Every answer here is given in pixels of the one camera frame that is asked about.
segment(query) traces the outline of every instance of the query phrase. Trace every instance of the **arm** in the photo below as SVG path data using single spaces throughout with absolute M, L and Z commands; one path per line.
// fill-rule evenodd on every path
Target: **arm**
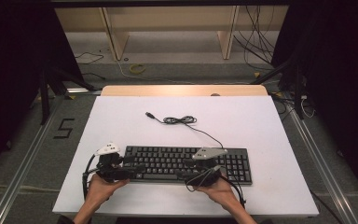
M 210 187 L 199 187 L 196 190 L 204 192 L 211 200 L 222 205 L 240 224 L 254 224 L 253 218 L 246 212 L 234 195 L 228 182 L 219 178 Z
M 119 189 L 129 183 L 130 180 L 120 180 L 115 183 L 107 183 L 98 175 L 93 175 L 89 183 L 89 193 L 86 200 L 74 218 L 75 224 L 86 224 L 89 222 L 95 211 L 100 208 L 116 189 Z

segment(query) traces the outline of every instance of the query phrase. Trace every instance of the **black sleeve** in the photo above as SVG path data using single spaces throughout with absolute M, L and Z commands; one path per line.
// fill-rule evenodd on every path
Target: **black sleeve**
M 75 224 L 75 222 L 72 221 L 69 217 L 60 216 L 58 218 L 57 224 Z

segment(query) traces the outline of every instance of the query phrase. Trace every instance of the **black keyboard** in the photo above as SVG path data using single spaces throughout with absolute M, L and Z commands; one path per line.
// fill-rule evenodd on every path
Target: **black keyboard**
M 195 168 L 186 167 L 184 159 L 191 159 L 199 147 L 139 147 L 128 146 L 126 156 L 135 156 L 134 163 L 125 166 L 136 166 L 143 163 L 145 170 L 137 174 L 132 182 L 149 183 L 184 183 L 178 179 L 176 170 L 185 173 L 196 173 Z M 215 158 L 217 164 L 226 167 L 221 171 L 233 183 L 251 185 L 252 175 L 246 148 L 226 148 L 228 154 Z

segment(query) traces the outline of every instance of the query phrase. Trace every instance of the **white tabletop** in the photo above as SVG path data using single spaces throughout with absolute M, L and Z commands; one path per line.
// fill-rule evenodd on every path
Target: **white tabletop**
M 81 176 L 91 155 L 109 142 L 126 146 L 219 147 L 210 137 L 185 125 L 158 119 L 197 118 L 202 130 L 224 147 L 248 148 L 253 185 L 241 187 L 251 215 L 314 217 L 319 214 L 269 96 L 133 97 L 100 96 L 53 208 L 74 214 L 83 203 Z M 229 213 L 201 192 L 185 185 L 130 183 L 97 211 L 125 217 L 226 217 Z

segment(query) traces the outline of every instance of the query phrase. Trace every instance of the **space bar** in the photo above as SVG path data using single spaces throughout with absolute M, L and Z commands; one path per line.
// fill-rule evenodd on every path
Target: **space bar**
M 144 179 L 178 179 L 177 175 L 151 175 L 144 174 Z

